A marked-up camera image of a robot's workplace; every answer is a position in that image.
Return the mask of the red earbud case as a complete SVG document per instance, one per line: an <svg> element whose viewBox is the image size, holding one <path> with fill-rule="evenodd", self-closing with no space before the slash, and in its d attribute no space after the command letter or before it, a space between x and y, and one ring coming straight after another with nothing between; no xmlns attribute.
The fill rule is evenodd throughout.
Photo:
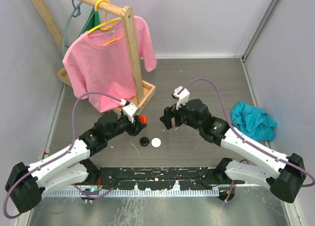
<svg viewBox="0 0 315 226"><path fill-rule="evenodd" d="M147 122L148 122L147 117L145 115L139 115L138 119L139 119L141 124L147 124Z"/></svg>

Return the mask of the black earbud case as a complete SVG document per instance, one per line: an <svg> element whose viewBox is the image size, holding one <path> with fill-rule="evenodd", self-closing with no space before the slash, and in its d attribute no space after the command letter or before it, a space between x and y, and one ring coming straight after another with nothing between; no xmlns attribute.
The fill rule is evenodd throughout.
<svg viewBox="0 0 315 226"><path fill-rule="evenodd" d="M145 147L148 146L150 144L150 139L148 137L141 137L139 140L139 143L141 146Z"/></svg>

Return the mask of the white earbud case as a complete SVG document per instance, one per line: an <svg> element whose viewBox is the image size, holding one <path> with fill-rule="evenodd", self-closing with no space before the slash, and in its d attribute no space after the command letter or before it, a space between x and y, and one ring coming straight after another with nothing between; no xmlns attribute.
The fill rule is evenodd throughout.
<svg viewBox="0 0 315 226"><path fill-rule="evenodd" d="M157 137L153 138L151 140L151 145L154 147L154 148L158 148L161 146L161 140Z"/></svg>

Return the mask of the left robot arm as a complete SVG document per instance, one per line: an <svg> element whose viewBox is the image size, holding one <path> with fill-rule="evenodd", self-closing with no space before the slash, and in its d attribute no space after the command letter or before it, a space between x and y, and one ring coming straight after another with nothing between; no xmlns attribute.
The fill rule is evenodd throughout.
<svg viewBox="0 0 315 226"><path fill-rule="evenodd" d="M13 166L5 185L5 202L12 200L19 214L37 206L58 188L98 180L98 168L89 159L107 147L109 140L127 133L137 136L147 125L145 116L117 116L105 112L94 126L75 139L68 147L35 163L20 162Z"/></svg>

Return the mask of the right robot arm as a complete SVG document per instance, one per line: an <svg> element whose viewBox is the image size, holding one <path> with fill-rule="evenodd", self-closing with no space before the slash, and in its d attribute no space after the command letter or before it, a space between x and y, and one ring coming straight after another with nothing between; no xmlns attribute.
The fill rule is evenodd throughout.
<svg viewBox="0 0 315 226"><path fill-rule="evenodd" d="M247 158L253 165L223 158L216 167L216 178L226 184L240 180L267 188L278 199L293 203L306 179L303 158L271 150L245 136L228 122L212 116L199 99L185 105L166 107L160 121L167 129L185 124L199 132L207 142L229 149Z"/></svg>

